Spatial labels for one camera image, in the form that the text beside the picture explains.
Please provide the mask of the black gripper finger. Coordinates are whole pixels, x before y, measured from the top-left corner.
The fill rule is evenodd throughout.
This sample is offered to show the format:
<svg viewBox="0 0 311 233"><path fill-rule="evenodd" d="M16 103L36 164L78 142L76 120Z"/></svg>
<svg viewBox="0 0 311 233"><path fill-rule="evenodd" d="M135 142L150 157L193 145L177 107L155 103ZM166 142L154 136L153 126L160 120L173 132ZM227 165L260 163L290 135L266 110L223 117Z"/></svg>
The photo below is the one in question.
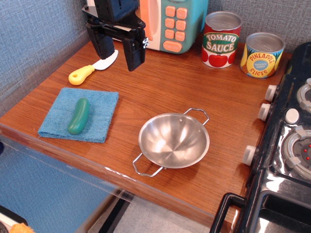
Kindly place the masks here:
<svg viewBox="0 0 311 233"><path fill-rule="evenodd" d="M86 30L97 55L102 60L108 58L114 53L115 47L113 39L104 34L104 29L102 27L95 27L87 23Z"/></svg>
<svg viewBox="0 0 311 233"><path fill-rule="evenodd" d="M146 49L143 42L125 38L122 44L128 70L134 71L145 62Z"/></svg>

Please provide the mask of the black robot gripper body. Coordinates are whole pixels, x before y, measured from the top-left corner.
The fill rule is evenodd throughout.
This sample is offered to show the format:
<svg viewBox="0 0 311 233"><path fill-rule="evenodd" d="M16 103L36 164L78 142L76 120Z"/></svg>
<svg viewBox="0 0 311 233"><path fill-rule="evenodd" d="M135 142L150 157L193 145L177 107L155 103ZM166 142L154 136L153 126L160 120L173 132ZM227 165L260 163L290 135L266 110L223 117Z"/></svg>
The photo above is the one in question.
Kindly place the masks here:
<svg viewBox="0 0 311 233"><path fill-rule="evenodd" d="M95 0L93 5L87 4L82 10L91 20L91 26L100 33L116 40L129 39L130 45L146 48L149 45L145 35L145 22L136 15L136 0Z"/></svg>

